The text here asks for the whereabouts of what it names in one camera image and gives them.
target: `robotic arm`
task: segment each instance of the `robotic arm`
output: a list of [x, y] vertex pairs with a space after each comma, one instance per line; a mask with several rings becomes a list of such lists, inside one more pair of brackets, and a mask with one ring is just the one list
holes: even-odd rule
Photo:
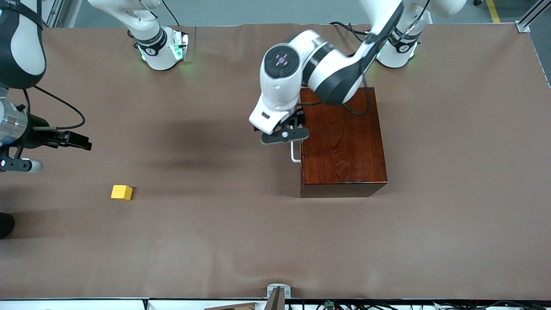
[[404, 14], [383, 46], [377, 60], [389, 68], [399, 68], [413, 57], [429, 12], [442, 17], [457, 14], [467, 0], [404, 0]]
[[304, 112], [296, 108], [302, 85], [312, 89], [325, 104], [345, 104], [358, 90], [375, 58], [396, 68], [413, 57], [428, 9], [449, 17], [465, 2], [360, 0], [372, 28], [357, 52], [349, 57], [312, 30], [273, 46], [262, 60], [262, 93], [249, 117], [255, 129], [263, 132], [261, 142], [270, 145], [308, 138], [309, 130], [302, 127]]
[[90, 4], [115, 17], [132, 33], [142, 59], [155, 70], [168, 70], [184, 60], [188, 35], [161, 27], [151, 9], [161, 0], [88, 0]]
[[260, 68], [262, 94], [249, 122], [262, 131], [263, 144], [308, 138], [304, 113], [297, 110], [301, 85], [329, 105], [346, 103], [358, 90], [365, 72], [396, 28], [402, 0], [360, 0], [373, 28], [357, 52], [348, 57], [313, 30], [273, 46]]
[[0, 87], [26, 89], [46, 72], [40, 0], [0, 0]]
[[[0, 0], [0, 85], [27, 89], [35, 86], [46, 71], [42, 47], [41, 0]], [[36, 173], [37, 160], [21, 158], [24, 148], [42, 145], [90, 150], [88, 138], [60, 131], [48, 122], [24, 111], [24, 105], [0, 99], [0, 172]], [[10, 149], [15, 148], [11, 157]]]

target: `yellow block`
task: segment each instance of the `yellow block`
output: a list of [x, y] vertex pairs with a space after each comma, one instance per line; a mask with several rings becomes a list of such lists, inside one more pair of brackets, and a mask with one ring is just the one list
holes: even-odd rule
[[111, 199], [130, 201], [132, 199], [132, 187], [128, 185], [113, 185]]

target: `wooden box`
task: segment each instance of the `wooden box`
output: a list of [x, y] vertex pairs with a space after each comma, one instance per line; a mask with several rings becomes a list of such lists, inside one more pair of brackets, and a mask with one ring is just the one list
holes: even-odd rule
[[[319, 99], [309, 89], [302, 103]], [[302, 106], [310, 137], [301, 142], [300, 196], [369, 197], [388, 183], [381, 128], [373, 88], [360, 88], [347, 106]]]

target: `cable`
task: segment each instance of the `cable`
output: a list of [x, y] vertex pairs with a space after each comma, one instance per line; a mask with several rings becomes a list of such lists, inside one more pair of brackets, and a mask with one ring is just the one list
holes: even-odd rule
[[77, 108], [75, 108], [74, 106], [72, 106], [69, 102], [61, 99], [60, 97], [48, 92], [47, 90], [44, 90], [38, 86], [34, 86], [34, 88], [38, 89], [39, 91], [45, 93], [46, 95], [58, 100], [59, 102], [63, 103], [64, 105], [68, 106], [69, 108], [73, 109], [73, 111], [75, 111], [79, 116], [80, 118], [82, 119], [82, 121], [80, 122], [80, 124], [78, 125], [74, 125], [74, 126], [66, 126], [66, 127], [56, 127], [57, 130], [68, 130], [68, 129], [75, 129], [75, 128], [78, 128], [78, 127], [81, 127], [82, 125], [84, 125], [84, 123], [86, 123], [86, 118], [84, 117], [84, 114], [82, 114]]
[[23, 94], [25, 94], [25, 102], [27, 103], [27, 113], [31, 114], [31, 100], [29, 100], [29, 93], [26, 89], [23, 89]]
[[354, 30], [352, 28], [352, 23], [348, 23], [348, 26], [350, 27], [350, 30], [351, 30], [350, 32], [352, 32], [352, 34], [356, 37], [356, 39], [358, 39], [358, 41], [360, 41], [360, 42], [363, 42], [364, 40], [360, 39], [360, 37], [358, 37], [358, 35], [356, 34], [356, 30]]
[[490, 307], [495, 307], [499, 304], [502, 304], [504, 303], [505, 304], [505, 307], [518, 307], [518, 308], [522, 308], [524, 310], [531, 310], [530, 307], [527, 307], [523, 304], [520, 304], [520, 303], [517, 303], [517, 302], [514, 302], [514, 301], [507, 301], [507, 300], [502, 300], [502, 301], [498, 301], [498, 302], [495, 302], [489, 306], [485, 306], [485, 307], [478, 307], [478, 306], [474, 306], [472, 304], [468, 304], [467, 306], [459, 306], [459, 305], [456, 305], [456, 304], [451, 304], [451, 303], [442, 303], [440, 306], [443, 306], [440, 308], [440, 310], [487, 310], [488, 308]]
[[313, 105], [318, 105], [318, 104], [322, 104], [323, 101], [319, 101], [319, 102], [304, 102], [304, 103], [300, 103], [300, 105], [303, 105], [303, 106], [313, 106]]
[[163, 0], [163, 5], [169, 11], [170, 15], [172, 15], [172, 18], [174, 18], [174, 21], [176, 22], [176, 25], [178, 25], [178, 27], [181, 27], [180, 23], [178, 22], [178, 20], [176, 19], [176, 17], [172, 13], [172, 11], [169, 9], [169, 6], [166, 5], [165, 0]]
[[415, 26], [417, 26], [417, 24], [419, 23], [419, 21], [421, 20], [421, 17], [423, 17], [423, 14], [425, 14], [425, 11], [426, 11], [426, 8], [429, 6], [429, 2], [430, 0], [427, 0], [427, 2], [425, 3], [425, 6], [423, 7], [423, 10], [421, 11], [421, 14], [419, 14], [419, 16], [417, 17], [416, 20], [413, 21], [413, 23], [411, 25], [408, 26], [408, 28], [404, 31], [404, 33], [400, 36], [400, 38], [398, 39], [398, 41], [400, 40], [403, 40], [406, 38], [406, 36], [408, 36], [408, 34], [410, 32], [412, 32], [412, 30], [415, 28]]
[[[356, 112], [354, 110], [352, 110], [346, 103], [343, 103], [343, 108], [350, 112], [352, 115], [354, 116], [358, 116], [358, 117], [362, 117], [362, 116], [365, 116], [367, 114], [369, 114], [369, 111], [371, 110], [371, 103], [370, 103], [370, 100], [369, 100], [369, 92], [368, 92], [368, 83], [367, 81], [365, 80], [365, 74], [362, 72], [361, 73], [362, 75], [362, 79], [364, 81], [364, 92], [365, 92], [365, 112], [363, 113], [360, 113], [360, 112]], [[391, 306], [388, 306], [387, 308], [390, 308], [392, 310], [397, 310], [396, 308], [392, 308]]]
[[[131, 37], [131, 38], [133, 38], [133, 39], [136, 39], [136, 38], [134, 38], [134, 35], [132, 34], [132, 32], [130, 32], [130, 29], [128, 29], [128, 30], [126, 31], [126, 34], [127, 34], [129, 37]], [[134, 47], [135, 49], [138, 49], [138, 42], [137, 42], [137, 41], [134, 42], [134, 44], [132, 45], [132, 47]]]
[[349, 23], [348, 26], [346, 26], [345, 24], [341, 23], [341, 22], [331, 22], [329, 23], [329, 25], [339, 25], [343, 28], [345, 28], [346, 30], [348, 31], [351, 31], [351, 32], [354, 32], [356, 34], [361, 34], [361, 35], [365, 35], [365, 32], [363, 31], [359, 31], [359, 30], [355, 30], [354, 28], [352, 28], [352, 25]]
[[379, 307], [379, 306], [372, 305], [372, 304], [369, 304], [368, 306], [369, 306], [369, 307], [364, 308], [364, 309], [375, 308], [375, 309], [377, 309], [377, 310], [384, 310], [383, 308], [381, 308], [381, 307]]
[[[367, 91], [367, 85], [366, 85], [366, 82], [365, 82], [365, 76], [364, 76], [364, 86], [365, 86], [364, 90]], [[382, 302], [382, 301], [378, 301], [378, 300], [372, 300], [371, 302], [374, 303], [374, 304], [378, 304], [378, 305], [381, 306], [381, 307], [389, 308], [389, 309], [392, 309], [392, 310], [398, 310], [397, 308], [392, 307], [391, 305], [389, 305], [389, 304], [386, 303], [386, 302]]]

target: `brown table surface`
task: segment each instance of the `brown table surface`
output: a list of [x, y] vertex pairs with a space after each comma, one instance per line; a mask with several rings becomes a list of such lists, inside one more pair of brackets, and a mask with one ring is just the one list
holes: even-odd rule
[[[263, 54], [308, 28], [358, 45], [333, 26], [198, 28], [193, 61], [155, 72], [124, 29], [46, 29], [40, 86], [87, 116], [94, 148], [25, 151], [44, 171], [1, 175], [17, 226], [0, 240], [0, 296], [247, 297], [284, 282], [306, 298], [548, 299], [551, 91], [529, 35], [427, 26], [407, 67], [368, 74], [389, 184], [299, 199], [289, 146], [262, 146], [247, 118]], [[30, 96], [50, 124], [78, 122]], [[111, 200], [114, 184], [134, 200]]]

